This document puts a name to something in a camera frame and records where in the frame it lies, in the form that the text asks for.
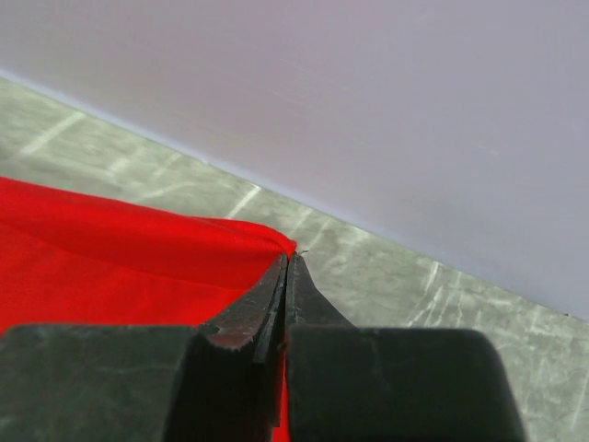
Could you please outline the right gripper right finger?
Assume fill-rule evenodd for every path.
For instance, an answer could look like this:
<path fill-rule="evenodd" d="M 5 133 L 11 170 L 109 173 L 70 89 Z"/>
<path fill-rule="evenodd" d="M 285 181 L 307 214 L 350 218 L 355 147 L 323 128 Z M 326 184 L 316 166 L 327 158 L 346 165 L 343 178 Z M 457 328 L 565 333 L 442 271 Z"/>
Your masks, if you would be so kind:
<path fill-rule="evenodd" d="M 502 359 L 482 332 L 354 326 L 297 254 L 285 301 L 291 440 L 525 440 Z"/>

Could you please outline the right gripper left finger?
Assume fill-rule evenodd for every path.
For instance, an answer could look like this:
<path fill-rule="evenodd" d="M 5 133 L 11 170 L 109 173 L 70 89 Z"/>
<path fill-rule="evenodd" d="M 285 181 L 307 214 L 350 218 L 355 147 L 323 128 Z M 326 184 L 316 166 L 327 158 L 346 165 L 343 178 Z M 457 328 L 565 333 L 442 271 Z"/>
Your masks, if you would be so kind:
<path fill-rule="evenodd" d="M 27 324 L 1 340 L 5 441 L 268 441 L 288 260 L 197 326 Z"/>

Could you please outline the red t shirt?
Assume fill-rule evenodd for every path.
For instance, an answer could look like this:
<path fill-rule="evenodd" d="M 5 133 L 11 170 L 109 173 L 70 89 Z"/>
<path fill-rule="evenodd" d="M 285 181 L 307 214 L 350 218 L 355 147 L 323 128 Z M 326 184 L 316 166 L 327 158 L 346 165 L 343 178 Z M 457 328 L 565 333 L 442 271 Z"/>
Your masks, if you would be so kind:
<path fill-rule="evenodd" d="M 197 326 L 295 243 L 263 225 L 1 181 L 1 340 L 27 324 Z M 268 441 L 288 439 L 286 395 Z"/>

